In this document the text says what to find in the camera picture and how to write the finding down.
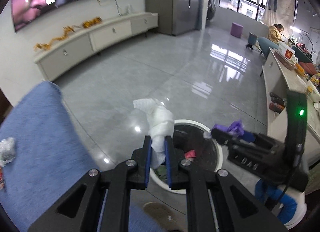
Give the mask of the pink red snack bag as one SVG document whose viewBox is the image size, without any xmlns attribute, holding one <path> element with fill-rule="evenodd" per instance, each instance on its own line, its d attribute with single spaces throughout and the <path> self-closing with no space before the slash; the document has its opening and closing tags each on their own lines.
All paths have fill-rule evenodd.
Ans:
<svg viewBox="0 0 320 232">
<path fill-rule="evenodd" d="M 186 152 L 184 154 L 184 157 L 186 160 L 189 160 L 189 161 L 194 161 L 196 159 L 196 151 L 195 150 L 190 150 L 188 152 Z"/>
</svg>

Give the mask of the white silver crumpled wrapper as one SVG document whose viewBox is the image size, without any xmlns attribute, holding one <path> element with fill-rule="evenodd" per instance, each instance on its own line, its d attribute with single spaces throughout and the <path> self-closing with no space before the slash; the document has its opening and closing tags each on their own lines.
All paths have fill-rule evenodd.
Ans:
<svg viewBox="0 0 320 232">
<path fill-rule="evenodd" d="M 16 158 L 15 139 L 8 137 L 0 142 L 0 166 L 4 167 Z"/>
</svg>

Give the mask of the white tissue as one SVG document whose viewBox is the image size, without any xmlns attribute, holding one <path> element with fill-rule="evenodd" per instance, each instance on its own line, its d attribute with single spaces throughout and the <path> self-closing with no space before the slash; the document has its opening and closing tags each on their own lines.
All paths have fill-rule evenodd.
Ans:
<svg viewBox="0 0 320 232">
<path fill-rule="evenodd" d="M 151 168 L 157 169 L 165 161 L 165 137 L 174 134 L 174 116 L 165 105 L 151 98 L 133 101 L 135 109 L 146 113 L 151 137 Z"/>
</svg>

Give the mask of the white tv cabinet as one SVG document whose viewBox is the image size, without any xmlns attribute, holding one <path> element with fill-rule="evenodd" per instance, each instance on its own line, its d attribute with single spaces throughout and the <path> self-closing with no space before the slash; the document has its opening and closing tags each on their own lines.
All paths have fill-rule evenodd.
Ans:
<svg viewBox="0 0 320 232">
<path fill-rule="evenodd" d="M 136 35 L 158 27 L 158 14 L 141 12 L 105 20 L 37 54 L 34 63 L 47 81 L 53 81 L 83 60 Z"/>
</svg>

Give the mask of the golden tiger figurine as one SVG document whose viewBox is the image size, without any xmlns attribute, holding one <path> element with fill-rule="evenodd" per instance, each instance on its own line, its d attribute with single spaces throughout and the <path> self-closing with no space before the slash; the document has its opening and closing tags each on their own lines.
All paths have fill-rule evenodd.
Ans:
<svg viewBox="0 0 320 232">
<path fill-rule="evenodd" d="M 102 22 L 102 19 L 100 17 L 95 17 L 89 21 L 82 22 L 81 25 L 84 29 L 87 29 L 87 28 L 90 28 L 94 25 L 100 24 L 101 22 Z"/>
</svg>

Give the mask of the blue fluffy blanket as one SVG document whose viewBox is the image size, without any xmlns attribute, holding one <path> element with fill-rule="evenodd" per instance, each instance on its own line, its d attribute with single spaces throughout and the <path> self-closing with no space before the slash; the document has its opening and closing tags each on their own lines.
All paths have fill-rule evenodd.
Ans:
<svg viewBox="0 0 320 232">
<path fill-rule="evenodd" d="M 15 139 L 16 158 L 3 169 L 6 189 L 1 213 L 12 229 L 29 227 L 97 165 L 82 145 L 60 88 L 44 81 L 35 86 L 1 125 L 1 139 Z M 139 207 L 129 207 L 128 231 L 161 231 Z"/>
</svg>

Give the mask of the purple wrapper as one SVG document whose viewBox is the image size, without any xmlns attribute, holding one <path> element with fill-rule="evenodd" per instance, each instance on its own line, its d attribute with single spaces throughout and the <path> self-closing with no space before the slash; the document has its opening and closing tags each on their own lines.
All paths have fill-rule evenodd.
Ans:
<svg viewBox="0 0 320 232">
<path fill-rule="evenodd" d="M 211 131 L 213 129 L 218 129 L 220 131 L 223 131 L 225 133 L 228 133 L 232 135 L 233 137 L 242 139 L 246 142 L 254 142 L 255 141 L 255 136 L 253 133 L 250 133 L 248 131 L 245 131 L 242 120 L 234 121 L 230 126 L 225 126 L 221 124 L 214 124 L 212 127 Z M 203 133 L 203 138 L 205 139 L 210 139 L 213 138 L 211 135 L 211 131 L 206 131 Z"/>
</svg>

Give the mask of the green paper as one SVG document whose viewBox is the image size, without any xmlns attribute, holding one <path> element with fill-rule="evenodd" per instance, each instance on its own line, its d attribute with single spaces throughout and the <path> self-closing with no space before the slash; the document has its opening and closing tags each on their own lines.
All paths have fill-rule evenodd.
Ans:
<svg viewBox="0 0 320 232">
<path fill-rule="evenodd" d="M 165 165 L 160 165 L 156 170 L 155 174 L 164 183 L 167 183 L 167 168 Z"/>
</svg>

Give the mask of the golden dragon figurine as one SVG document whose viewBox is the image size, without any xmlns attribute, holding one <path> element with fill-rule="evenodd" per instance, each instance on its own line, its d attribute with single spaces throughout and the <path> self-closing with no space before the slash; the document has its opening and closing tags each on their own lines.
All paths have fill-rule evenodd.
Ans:
<svg viewBox="0 0 320 232">
<path fill-rule="evenodd" d="M 53 37 L 48 43 L 36 43 L 34 45 L 34 51 L 44 50 L 48 51 L 52 48 L 52 45 L 55 42 L 61 42 L 69 38 L 69 35 L 76 32 L 76 29 L 80 29 L 81 27 L 78 25 L 66 26 L 63 27 L 63 33 L 61 36 Z"/>
</svg>

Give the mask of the purple stool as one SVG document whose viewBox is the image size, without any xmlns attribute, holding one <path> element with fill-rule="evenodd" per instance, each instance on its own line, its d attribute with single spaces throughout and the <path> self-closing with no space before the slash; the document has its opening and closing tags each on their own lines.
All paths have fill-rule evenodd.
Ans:
<svg viewBox="0 0 320 232">
<path fill-rule="evenodd" d="M 241 24 L 235 22 L 232 23 L 230 34 L 234 37 L 240 38 L 244 27 Z"/>
</svg>

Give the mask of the white round trash bin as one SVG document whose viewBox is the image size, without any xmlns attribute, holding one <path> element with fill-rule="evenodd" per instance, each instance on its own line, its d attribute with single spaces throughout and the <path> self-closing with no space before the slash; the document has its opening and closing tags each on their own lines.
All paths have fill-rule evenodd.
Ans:
<svg viewBox="0 0 320 232">
<path fill-rule="evenodd" d="M 172 141 L 174 147 L 184 151 L 196 151 L 196 159 L 193 163 L 199 167 L 216 172 L 222 168 L 222 147 L 216 140 L 203 138 L 203 133 L 210 128 L 193 120 L 175 120 L 174 135 Z"/>
</svg>

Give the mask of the small red foil wrapper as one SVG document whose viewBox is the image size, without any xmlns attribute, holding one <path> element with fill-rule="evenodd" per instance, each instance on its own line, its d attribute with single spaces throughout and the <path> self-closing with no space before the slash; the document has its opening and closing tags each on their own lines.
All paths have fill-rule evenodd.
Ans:
<svg viewBox="0 0 320 232">
<path fill-rule="evenodd" d="M 6 184 L 5 184 L 4 174 L 3 174 L 3 168 L 0 167 L 0 190 L 5 190 L 5 189 L 6 189 Z"/>
</svg>

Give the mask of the white long counter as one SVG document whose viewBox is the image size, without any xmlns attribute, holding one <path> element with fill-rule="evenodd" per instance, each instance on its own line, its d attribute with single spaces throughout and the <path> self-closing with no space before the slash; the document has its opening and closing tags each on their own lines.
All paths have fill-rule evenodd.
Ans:
<svg viewBox="0 0 320 232">
<path fill-rule="evenodd" d="M 267 135 L 281 142 L 285 141 L 289 121 L 299 117 L 299 108 L 291 96 L 292 92 L 304 94 L 307 90 L 306 80 L 299 77 L 295 71 L 286 68 L 277 58 L 276 51 L 270 49 L 267 60 L 262 66 L 267 99 Z M 269 108 L 270 93 L 284 99 L 289 107 L 276 113 Z M 304 109 L 306 117 L 306 136 L 304 144 L 304 157 L 308 166 L 319 162 L 319 114 L 313 106 L 311 99 L 307 99 Z"/>
</svg>

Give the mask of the person in yellow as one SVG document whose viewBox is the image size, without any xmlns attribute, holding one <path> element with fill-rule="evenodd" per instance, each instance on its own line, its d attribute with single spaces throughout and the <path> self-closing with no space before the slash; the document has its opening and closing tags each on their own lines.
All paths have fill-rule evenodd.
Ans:
<svg viewBox="0 0 320 232">
<path fill-rule="evenodd" d="M 268 35 L 267 38 L 276 43 L 279 44 L 282 42 L 282 35 L 281 32 L 284 31 L 284 27 L 282 24 L 274 24 L 268 27 Z"/>
</svg>

